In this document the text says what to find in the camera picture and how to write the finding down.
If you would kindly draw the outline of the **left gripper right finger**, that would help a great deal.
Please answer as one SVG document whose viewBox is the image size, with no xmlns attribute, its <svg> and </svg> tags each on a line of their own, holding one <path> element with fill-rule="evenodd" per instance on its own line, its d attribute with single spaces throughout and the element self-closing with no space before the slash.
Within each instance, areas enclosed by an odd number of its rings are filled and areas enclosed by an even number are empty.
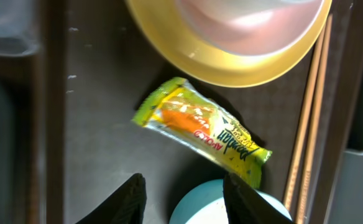
<svg viewBox="0 0 363 224">
<path fill-rule="evenodd" d="M 223 196 L 229 224 L 294 224 L 236 174 L 225 175 Z"/>
</svg>

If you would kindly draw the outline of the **green yellow snack wrapper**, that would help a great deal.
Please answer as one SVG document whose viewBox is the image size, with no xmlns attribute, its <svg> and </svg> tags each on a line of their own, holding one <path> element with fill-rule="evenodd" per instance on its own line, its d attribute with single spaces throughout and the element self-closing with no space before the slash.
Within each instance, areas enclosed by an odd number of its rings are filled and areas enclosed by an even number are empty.
<svg viewBox="0 0 363 224">
<path fill-rule="evenodd" d="M 187 79 L 175 77 L 160 85 L 132 120 L 237 174 L 252 188 L 260 187 L 262 165 L 272 151 L 260 147 L 231 113 L 196 91 Z"/>
</svg>

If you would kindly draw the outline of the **light blue bowl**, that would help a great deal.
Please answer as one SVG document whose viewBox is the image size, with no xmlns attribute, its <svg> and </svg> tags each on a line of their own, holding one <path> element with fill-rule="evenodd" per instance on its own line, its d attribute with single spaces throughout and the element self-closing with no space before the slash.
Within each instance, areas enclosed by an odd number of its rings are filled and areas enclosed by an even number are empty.
<svg viewBox="0 0 363 224">
<path fill-rule="evenodd" d="M 254 190 L 281 214 L 293 221 L 280 201 Z M 229 223 L 223 196 L 223 180 L 205 182 L 188 192 L 175 207 L 169 223 Z"/>
</svg>

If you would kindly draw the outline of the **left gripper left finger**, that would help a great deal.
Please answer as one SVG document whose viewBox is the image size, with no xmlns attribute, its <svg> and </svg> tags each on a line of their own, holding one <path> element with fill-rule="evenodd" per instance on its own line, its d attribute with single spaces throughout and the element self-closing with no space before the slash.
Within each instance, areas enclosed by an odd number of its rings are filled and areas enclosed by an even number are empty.
<svg viewBox="0 0 363 224">
<path fill-rule="evenodd" d="M 76 224 L 142 224 L 146 201 L 145 178 L 136 173 Z"/>
</svg>

